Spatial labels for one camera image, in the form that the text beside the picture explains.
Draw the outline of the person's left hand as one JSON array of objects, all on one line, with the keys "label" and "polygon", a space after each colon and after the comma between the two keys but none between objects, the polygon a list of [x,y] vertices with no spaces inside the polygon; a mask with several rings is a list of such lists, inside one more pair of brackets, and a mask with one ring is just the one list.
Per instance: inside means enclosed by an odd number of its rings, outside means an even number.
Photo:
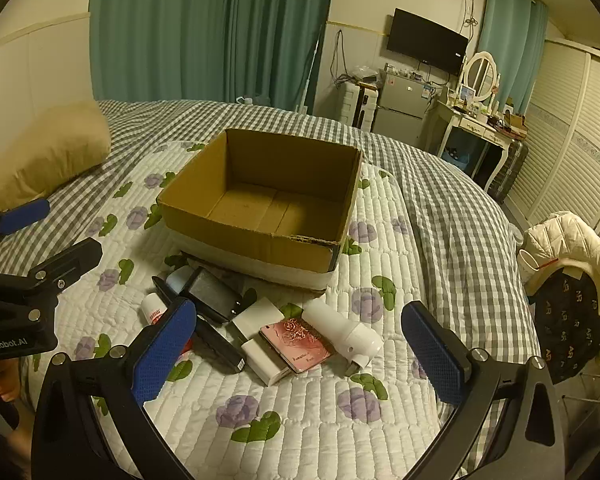
[{"label": "person's left hand", "polygon": [[31,478],[31,441],[33,414],[20,399],[18,359],[0,361],[0,398],[18,412],[19,424],[1,440],[2,451],[15,466],[18,479]]}]

